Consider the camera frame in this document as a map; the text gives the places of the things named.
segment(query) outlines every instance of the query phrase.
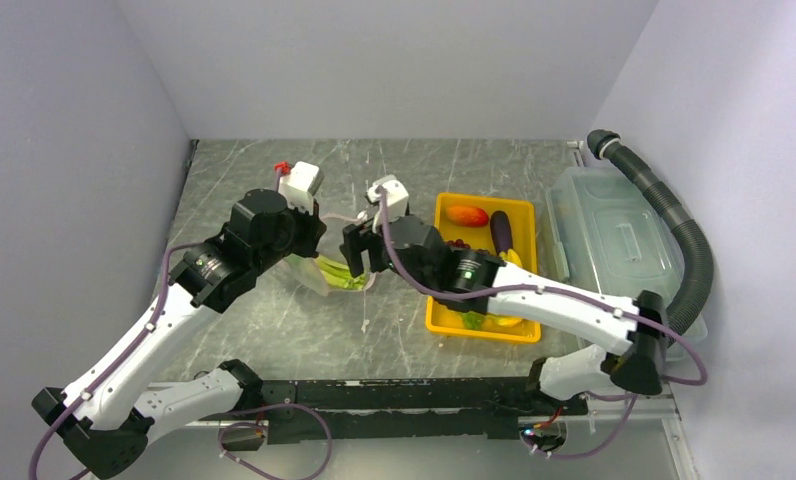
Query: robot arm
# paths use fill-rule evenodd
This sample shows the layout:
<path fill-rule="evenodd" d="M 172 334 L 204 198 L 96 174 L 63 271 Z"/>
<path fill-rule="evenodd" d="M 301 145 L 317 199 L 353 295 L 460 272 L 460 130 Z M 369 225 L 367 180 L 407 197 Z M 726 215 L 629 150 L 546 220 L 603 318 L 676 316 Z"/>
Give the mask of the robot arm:
<path fill-rule="evenodd" d="M 34 398 L 34 409 L 51 425 L 81 399 L 56 432 L 98 478 L 122 472 L 147 445 L 195 419 L 262 403 L 262 381 L 238 360 L 170 389 L 147 388 L 183 343 L 254 288 L 262 273 L 290 254 L 316 256 L 325 226 L 313 195 L 322 174 L 303 162 L 286 173 L 277 192 L 246 193 L 218 235 L 187 250 L 169 273 L 162 311 L 150 307 L 80 378 Z"/>
<path fill-rule="evenodd" d="M 372 271 L 398 271 L 394 255 L 411 284 L 451 310 L 521 317 L 591 342 L 579 352 L 534 363 L 529 386 L 549 401 L 610 385 L 646 395 L 660 393 L 666 340 L 632 319 L 663 323 L 659 295 L 643 292 L 637 299 L 601 295 L 549 280 L 494 255 L 450 247 L 434 227 L 409 214 L 407 191 L 394 176 L 375 182 L 367 196 L 377 213 L 364 215 L 360 223 L 343 231 L 341 250 L 353 275 L 362 273 L 366 251 Z M 384 213 L 391 253 L 381 227 Z M 525 288 L 501 288 L 513 285 Z M 491 296 L 481 293 L 489 289 L 498 291 Z"/>

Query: yellow tray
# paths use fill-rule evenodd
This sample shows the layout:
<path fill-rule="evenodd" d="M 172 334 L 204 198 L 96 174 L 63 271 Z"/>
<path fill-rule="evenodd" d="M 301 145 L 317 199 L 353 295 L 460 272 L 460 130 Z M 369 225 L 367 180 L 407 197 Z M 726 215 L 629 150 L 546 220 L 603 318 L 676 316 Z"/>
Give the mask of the yellow tray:
<path fill-rule="evenodd" d="M 452 205 L 469 205 L 480 207 L 492 216 L 492 212 L 501 210 L 510 219 L 513 230 L 513 249 L 521 257 L 522 268 L 536 273 L 538 260 L 536 252 L 536 217 L 533 204 L 521 200 L 507 198 L 478 197 L 459 193 L 440 193 L 436 197 L 436 215 L 433 225 L 446 241 L 463 239 L 475 250 L 495 251 L 492 245 L 492 234 L 489 226 L 461 227 L 445 218 L 445 209 Z M 469 330 L 463 327 L 463 318 L 459 313 L 448 310 L 437 303 L 432 297 L 427 299 L 425 325 L 433 333 L 455 337 L 472 337 L 510 343 L 536 343 L 541 336 L 538 323 L 522 321 L 513 327 L 501 327 L 490 320 L 484 320 L 480 330 Z"/>

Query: gray marble countertop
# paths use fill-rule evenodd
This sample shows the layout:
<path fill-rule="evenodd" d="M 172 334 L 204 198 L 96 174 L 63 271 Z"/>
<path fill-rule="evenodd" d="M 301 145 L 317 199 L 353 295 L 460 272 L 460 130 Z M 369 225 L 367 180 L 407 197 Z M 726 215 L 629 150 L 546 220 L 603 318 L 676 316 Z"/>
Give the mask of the gray marble countertop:
<path fill-rule="evenodd" d="M 325 173 L 317 194 L 323 214 L 354 216 L 367 206 L 367 186 L 395 174 L 410 192 L 411 211 L 430 223 L 436 195 L 445 191 L 528 200 L 538 216 L 545 187 L 572 165 L 563 141 L 201 141 L 170 244 L 218 233 L 245 192 L 271 185 L 275 163 L 299 160 Z M 341 226 L 328 222 L 326 249 L 338 245 Z M 574 337 L 547 327 L 533 345 L 434 335 L 424 325 L 425 299 L 390 272 L 368 292 L 322 297 L 275 268 L 157 380 L 189 380 L 231 358 L 265 379 L 522 376 L 536 358 L 576 348 Z"/>

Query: white wall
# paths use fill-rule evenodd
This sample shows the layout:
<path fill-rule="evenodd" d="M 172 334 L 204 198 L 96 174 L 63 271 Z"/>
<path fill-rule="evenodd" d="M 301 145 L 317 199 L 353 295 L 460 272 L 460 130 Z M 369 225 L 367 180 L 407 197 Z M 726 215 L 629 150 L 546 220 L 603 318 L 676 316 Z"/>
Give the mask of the white wall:
<path fill-rule="evenodd" d="M 149 300 L 188 137 L 111 2 L 0 1 L 0 478 Z M 40 478 L 79 464 L 59 439 Z"/>
<path fill-rule="evenodd" d="M 580 138 L 657 0 L 119 0 L 193 138 Z"/>
<path fill-rule="evenodd" d="M 796 478 L 796 0 L 661 0 L 594 126 L 713 244 L 712 380 L 676 389 L 703 477 Z"/>

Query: red cap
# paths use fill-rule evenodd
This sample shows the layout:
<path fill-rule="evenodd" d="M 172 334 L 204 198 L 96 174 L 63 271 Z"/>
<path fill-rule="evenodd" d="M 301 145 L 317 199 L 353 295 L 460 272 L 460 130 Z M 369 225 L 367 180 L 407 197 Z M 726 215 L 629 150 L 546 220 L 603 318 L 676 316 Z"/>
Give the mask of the red cap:
<path fill-rule="evenodd" d="M 289 162 L 280 162 L 274 165 L 274 171 L 277 170 L 280 170 L 283 175 L 289 175 L 289 172 L 292 171 L 292 165 L 289 165 Z"/>

